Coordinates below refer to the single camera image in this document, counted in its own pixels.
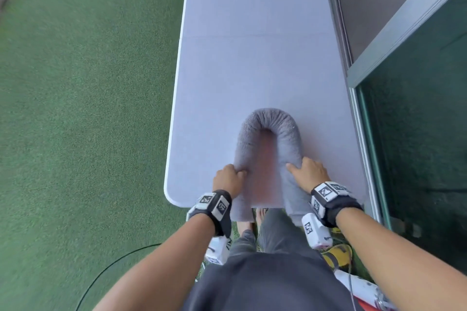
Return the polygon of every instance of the forearm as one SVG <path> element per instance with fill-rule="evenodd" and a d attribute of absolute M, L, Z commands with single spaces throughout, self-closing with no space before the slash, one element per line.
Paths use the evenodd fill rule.
<path fill-rule="evenodd" d="M 94 311 L 178 310 L 193 286 L 214 231 L 207 215 L 193 216 L 131 268 Z"/>
<path fill-rule="evenodd" d="M 342 209 L 337 225 L 384 293 L 401 310 L 456 310 L 467 277 L 361 210 Z"/>

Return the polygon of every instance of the leg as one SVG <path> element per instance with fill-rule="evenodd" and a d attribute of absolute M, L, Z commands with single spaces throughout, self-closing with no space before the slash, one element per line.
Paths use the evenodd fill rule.
<path fill-rule="evenodd" d="M 240 237 L 237 238 L 230 248 L 229 258 L 256 252 L 256 238 L 253 233 L 253 225 L 250 222 L 237 222 Z"/>
<path fill-rule="evenodd" d="M 297 253 L 323 260 L 318 251 L 308 246 L 305 232 L 295 226 L 282 209 L 268 209 L 265 214 L 264 210 L 258 209 L 257 221 L 258 215 L 260 220 L 262 216 L 258 243 L 266 253 Z"/>

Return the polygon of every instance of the bare foot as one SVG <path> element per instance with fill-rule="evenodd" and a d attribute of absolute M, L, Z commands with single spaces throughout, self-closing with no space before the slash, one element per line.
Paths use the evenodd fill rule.
<path fill-rule="evenodd" d="M 237 230 L 240 236 L 242 236 L 245 230 L 253 231 L 253 223 L 249 221 L 237 221 Z"/>
<path fill-rule="evenodd" d="M 256 226 L 258 227 L 258 233 L 260 232 L 260 226 L 267 211 L 267 208 L 256 208 Z"/>

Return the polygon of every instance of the gray towel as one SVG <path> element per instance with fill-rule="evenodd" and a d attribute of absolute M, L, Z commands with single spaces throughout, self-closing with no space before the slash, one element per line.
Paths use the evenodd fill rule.
<path fill-rule="evenodd" d="M 312 212 L 308 204 L 311 197 L 298 187 L 285 167 L 286 163 L 292 163 L 300 168 L 303 158 L 300 131 L 290 114 L 277 108 L 261 108 L 250 114 L 242 124 L 233 165 L 237 171 L 249 171 L 257 153 L 261 130 L 270 130 L 277 136 L 277 159 L 285 211 L 295 225 L 301 226 L 302 217 Z M 250 197 L 250 192 L 245 189 L 233 201 L 230 213 L 232 221 L 253 221 Z"/>

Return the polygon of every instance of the person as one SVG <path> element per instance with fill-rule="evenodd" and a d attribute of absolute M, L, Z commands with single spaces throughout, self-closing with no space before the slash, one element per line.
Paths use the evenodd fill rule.
<path fill-rule="evenodd" d="M 306 192 L 330 181 L 323 165 L 307 157 L 300 169 L 291 164 L 287 168 Z M 245 175 L 227 165 L 214 177 L 213 191 L 224 190 L 234 199 Z M 251 224 L 239 222 L 242 235 L 232 244 L 227 262 L 208 266 L 195 283 L 218 226 L 208 214 L 192 215 L 120 278 L 94 310 L 353 310 L 348 290 L 282 210 L 260 210 L 257 223 L 265 253 L 256 252 Z M 357 207 L 338 209 L 334 223 L 398 309 L 466 307 L 467 277 L 456 269 Z"/>

